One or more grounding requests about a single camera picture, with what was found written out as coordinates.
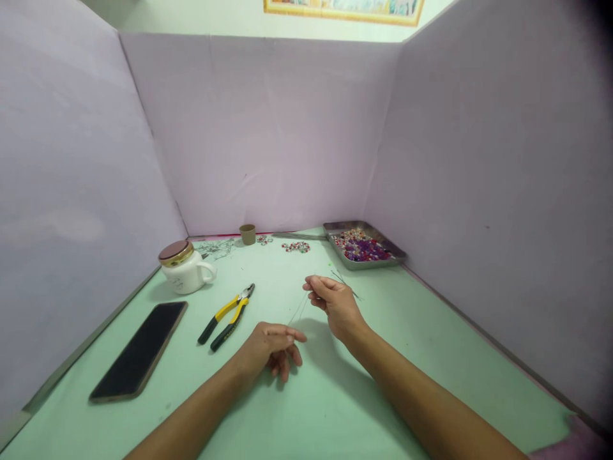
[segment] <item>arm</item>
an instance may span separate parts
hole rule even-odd
[[[265,366],[286,382],[288,355],[296,365],[302,365],[294,340],[305,342],[307,338],[287,326],[259,323],[239,351],[137,445],[126,460],[197,458],[230,407]]]
[[[490,424],[379,337],[362,318],[349,286],[307,277],[311,303],[368,371],[433,459],[523,459]]]

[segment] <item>hand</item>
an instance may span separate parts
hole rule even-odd
[[[349,286],[316,275],[306,277],[305,281],[302,288],[313,291],[308,295],[311,304],[326,312],[330,330],[341,342],[344,343],[360,327],[367,327]]]
[[[258,323],[252,334],[232,357],[229,364],[236,365],[251,383],[266,366],[273,377],[281,375],[285,383],[289,378],[291,356],[297,366],[302,356],[294,341],[306,342],[305,334],[297,329],[279,324]]]

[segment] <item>forearm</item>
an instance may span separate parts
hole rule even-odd
[[[223,366],[145,438],[126,459],[195,459],[213,435],[249,376],[233,361]]]
[[[525,459],[503,435],[367,326],[345,345],[433,459]]]

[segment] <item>gold lid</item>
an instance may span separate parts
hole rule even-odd
[[[181,240],[162,249],[158,260],[164,266],[173,267],[187,260],[193,254],[193,244]]]

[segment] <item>mug handle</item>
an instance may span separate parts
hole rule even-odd
[[[210,273],[209,276],[204,276],[204,271],[200,270],[200,274],[202,275],[202,280],[204,282],[213,281],[215,278],[217,278],[217,269],[213,265],[207,262],[198,262],[196,265],[205,268]]]

